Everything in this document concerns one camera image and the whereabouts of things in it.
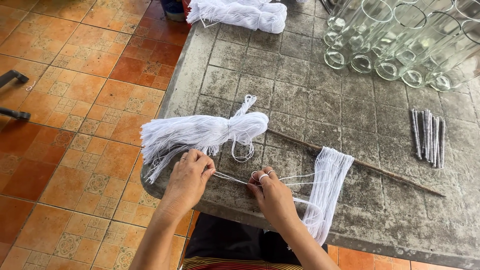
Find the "wooden stick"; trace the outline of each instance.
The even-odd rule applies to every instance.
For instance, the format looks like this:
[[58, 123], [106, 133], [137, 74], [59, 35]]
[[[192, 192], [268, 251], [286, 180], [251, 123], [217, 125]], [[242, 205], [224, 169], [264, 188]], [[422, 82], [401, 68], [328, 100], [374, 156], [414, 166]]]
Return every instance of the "wooden stick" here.
[[[280, 133], [280, 132], [271, 130], [271, 129], [269, 129], [269, 128], [267, 129], [267, 131], [270, 132], [270, 133], [272, 133], [272, 134], [275, 134], [275, 135], [277, 135], [277, 136], [280, 136], [280, 137], [282, 137], [282, 138], [284, 138], [284, 139], [287, 139], [287, 140], [290, 140], [290, 141], [292, 141], [292, 142], [298, 143], [298, 144], [300, 144], [300, 145], [303, 145], [303, 146], [312, 148], [312, 149], [314, 149], [314, 150], [317, 150], [317, 151], [322, 150], [322, 148], [321, 148], [320, 146], [316, 146], [316, 145], [313, 145], [313, 144], [309, 144], [309, 143], [307, 143], [307, 142], [303, 142], [303, 141], [297, 140], [297, 139], [295, 139], [295, 138], [293, 138], [293, 137], [290, 137], [290, 136], [285, 135], [285, 134], [282, 134], [282, 133]], [[402, 182], [405, 182], [405, 183], [414, 185], [414, 186], [416, 186], [417, 188], [423, 189], [423, 190], [425, 190], [425, 191], [428, 191], [428, 192], [430, 192], [430, 193], [432, 193], [432, 194], [435, 194], [435, 195], [438, 195], [438, 196], [440, 196], [440, 197], [446, 197], [446, 196], [443, 195], [442, 193], [436, 192], [436, 191], [434, 191], [434, 190], [432, 190], [432, 189], [430, 189], [430, 188], [428, 188], [428, 187], [426, 187], [426, 186], [424, 186], [424, 185], [422, 185], [422, 184], [418, 184], [418, 183], [416, 183], [416, 182], [414, 182], [414, 181], [412, 181], [412, 180], [410, 180], [410, 179], [407, 179], [407, 178], [405, 178], [405, 177], [403, 177], [403, 176], [401, 176], [401, 175], [395, 174], [395, 173], [393, 173], [393, 172], [389, 172], [389, 171], [386, 171], [386, 170], [377, 168], [377, 167], [375, 167], [375, 166], [373, 166], [373, 165], [370, 165], [370, 164], [365, 163], [365, 162], [363, 162], [363, 161], [360, 161], [360, 160], [358, 160], [358, 159], [354, 159], [353, 163], [354, 163], [354, 164], [357, 164], [357, 165], [360, 165], [360, 166], [363, 166], [363, 167], [365, 167], [365, 168], [368, 168], [368, 169], [370, 169], [370, 170], [373, 170], [373, 171], [376, 171], [376, 172], [385, 174], [385, 175], [387, 175], [387, 176], [390, 176], [390, 177], [395, 178], [395, 179], [397, 179], [397, 180], [400, 180], [400, 181], [402, 181]]]

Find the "concrete table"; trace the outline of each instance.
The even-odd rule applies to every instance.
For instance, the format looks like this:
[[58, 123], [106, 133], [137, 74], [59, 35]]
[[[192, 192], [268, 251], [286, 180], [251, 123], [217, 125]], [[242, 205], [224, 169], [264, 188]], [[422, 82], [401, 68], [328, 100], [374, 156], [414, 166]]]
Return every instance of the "concrete table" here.
[[[480, 110], [478, 80], [458, 92], [413, 89], [374, 74], [337, 75], [323, 60], [327, 16], [321, 3], [287, 2], [282, 34], [215, 24], [194, 24], [160, 111], [160, 118], [207, 114], [230, 117], [246, 94], [258, 97], [251, 111], [269, 127], [320, 146], [333, 147], [444, 193], [439, 198], [362, 167], [352, 166], [343, 184], [327, 243], [370, 253], [480, 269]], [[430, 109], [447, 121], [445, 169], [415, 158], [410, 108]], [[231, 143], [214, 157], [219, 171], [247, 180], [254, 170], [279, 176], [309, 174], [318, 153], [266, 133], [255, 154], [236, 162]], [[235, 149], [245, 153], [244, 147]], [[171, 172], [146, 191], [161, 198]], [[289, 181], [310, 182], [298, 178]], [[310, 185], [292, 186], [306, 198]], [[271, 229], [254, 197], [240, 183], [212, 177], [195, 207], [201, 212]], [[300, 215], [304, 206], [299, 205]]]

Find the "red object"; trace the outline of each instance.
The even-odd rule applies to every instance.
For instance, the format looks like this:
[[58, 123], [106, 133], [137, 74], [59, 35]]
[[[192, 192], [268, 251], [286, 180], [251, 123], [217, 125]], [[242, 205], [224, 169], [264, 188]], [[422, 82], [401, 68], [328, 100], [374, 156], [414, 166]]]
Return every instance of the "red object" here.
[[181, 3], [183, 5], [183, 13], [185, 13], [185, 18], [187, 17], [188, 13], [190, 12], [190, 8], [188, 5], [190, 5], [190, 0], [181, 0]]

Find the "striped fabric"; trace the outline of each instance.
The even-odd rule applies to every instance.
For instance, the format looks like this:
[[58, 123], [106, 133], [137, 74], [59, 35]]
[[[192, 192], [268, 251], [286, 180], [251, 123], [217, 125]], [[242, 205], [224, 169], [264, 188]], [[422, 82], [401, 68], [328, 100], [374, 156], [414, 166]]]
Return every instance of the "striped fabric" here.
[[303, 270], [302, 266], [261, 260], [229, 260], [193, 257], [184, 259], [182, 270]]

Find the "orange floor tile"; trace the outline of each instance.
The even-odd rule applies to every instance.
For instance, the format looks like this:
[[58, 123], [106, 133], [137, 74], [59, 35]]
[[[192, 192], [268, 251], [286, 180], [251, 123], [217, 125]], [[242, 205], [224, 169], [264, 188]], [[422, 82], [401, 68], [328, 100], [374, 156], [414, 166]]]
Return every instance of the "orange floor tile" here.
[[[2, 0], [0, 270], [128, 269], [160, 200], [140, 184], [140, 126], [159, 110], [189, 28], [157, 0]], [[199, 212], [178, 225], [180, 267]], [[446, 270], [329, 247], [342, 270]]]

